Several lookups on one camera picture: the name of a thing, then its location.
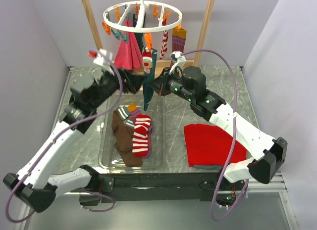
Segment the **maroon purple ribbed sock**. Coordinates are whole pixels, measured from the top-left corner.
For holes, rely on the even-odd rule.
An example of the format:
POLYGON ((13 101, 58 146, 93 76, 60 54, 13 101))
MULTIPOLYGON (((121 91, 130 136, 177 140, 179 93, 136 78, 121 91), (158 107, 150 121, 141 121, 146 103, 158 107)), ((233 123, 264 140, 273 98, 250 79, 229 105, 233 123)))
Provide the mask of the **maroon purple ribbed sock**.
MULTIPOLYGON (((130 106, 128 106, 127 109, 130 112, 129 117, 132 119, 133 123, 135 123, 135 120, 136 120, 137 116, 141 114, 140 110, 133 103, 130 106)), ((149 128, 149 152, 144 158, 149 157, 150 154, 151 154, 151 133, 152 133, 152 124, 151 124, 151 126, 149 128)))

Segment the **dark teal santa sock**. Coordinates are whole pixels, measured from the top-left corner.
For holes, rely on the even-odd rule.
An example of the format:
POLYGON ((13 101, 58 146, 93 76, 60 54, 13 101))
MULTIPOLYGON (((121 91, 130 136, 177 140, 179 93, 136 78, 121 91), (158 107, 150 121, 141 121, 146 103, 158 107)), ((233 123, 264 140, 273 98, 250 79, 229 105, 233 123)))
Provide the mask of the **dark teal santa sock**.
POLYGON ((149 86, 149 83, 155 78, 155 69, 157 63, 157 50, 152 48, 148 50, 147 47, 143 48, 143 66, 144 66, 144 75, 145 80, 143 82, 143 99, 144 99, 144 108, 146 111, 152 100, 154 90, 149 86))

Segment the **santa red white striped sock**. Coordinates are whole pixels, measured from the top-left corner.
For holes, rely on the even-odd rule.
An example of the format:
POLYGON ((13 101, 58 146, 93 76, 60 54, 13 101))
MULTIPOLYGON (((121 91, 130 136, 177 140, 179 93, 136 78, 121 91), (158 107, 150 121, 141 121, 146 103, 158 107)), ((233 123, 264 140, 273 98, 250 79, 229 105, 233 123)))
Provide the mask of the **santa red white striped sock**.
POLYGON ((160 60, 162 60, 162 59, 165 58, 166 53, 167 53, 167 51, 168 51, 167 42, 168 42, 168 30, 164 30, 164 31, 163 31, 163 38, 162 38, 161 49, 160 49, 160 56, 159 56, 159 59, 160 59, 160 60))

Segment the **brown sock with striped cuff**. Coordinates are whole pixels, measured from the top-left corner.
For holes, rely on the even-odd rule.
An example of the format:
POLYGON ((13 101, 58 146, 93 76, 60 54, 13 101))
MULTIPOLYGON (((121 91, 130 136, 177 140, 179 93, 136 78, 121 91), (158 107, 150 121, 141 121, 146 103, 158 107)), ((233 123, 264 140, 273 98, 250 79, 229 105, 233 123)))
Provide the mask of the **brown sock with striped cuff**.
POLYGON ((142 166, 142 159, 134 156, 132 153, 133 129, 124 125, 122 122, 112 122, 111 127, 116 139, 114 147, 121 156, 124 164, 127 167, 142 166))

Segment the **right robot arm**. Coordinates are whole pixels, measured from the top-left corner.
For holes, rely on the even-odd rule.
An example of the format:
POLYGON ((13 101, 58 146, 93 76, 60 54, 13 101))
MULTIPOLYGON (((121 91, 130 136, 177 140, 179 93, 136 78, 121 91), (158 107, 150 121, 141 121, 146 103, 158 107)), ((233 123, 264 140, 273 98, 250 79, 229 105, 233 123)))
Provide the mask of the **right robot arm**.
POLYGON ((250 153, 249 159, 229 164, 224 174, 218 176, 221 189, 228 190, 235 182, 250 178, 268 184, 284 163, 288 142, 265 134, 234 112, 222 97, 207 89, 200 68, 177 67, 173 73, 165 68, 149 86, 158 95, 173 93, 190 102, 195 114, 224 130, 250 153))

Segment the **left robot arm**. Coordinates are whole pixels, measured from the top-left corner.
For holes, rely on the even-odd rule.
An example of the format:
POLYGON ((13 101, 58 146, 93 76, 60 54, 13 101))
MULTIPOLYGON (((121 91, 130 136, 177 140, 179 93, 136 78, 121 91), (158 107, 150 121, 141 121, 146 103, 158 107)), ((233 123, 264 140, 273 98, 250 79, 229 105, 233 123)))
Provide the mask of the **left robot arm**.
POLYGON ((36 155, 18 173, 8 173, 3 183, 11 194, 35 212, 47 210, 54 200, 73 190, 98 191, 99 172, 89 165, 53 177, 52 172, 65 152, 89 129, 97 117, 97 108, 116 91, 136 93, 145 76, 119 69, 118 73, 103 70, 100 79, 83 74, 71 86, 69 105, 62 112, 51 135, 36 155))

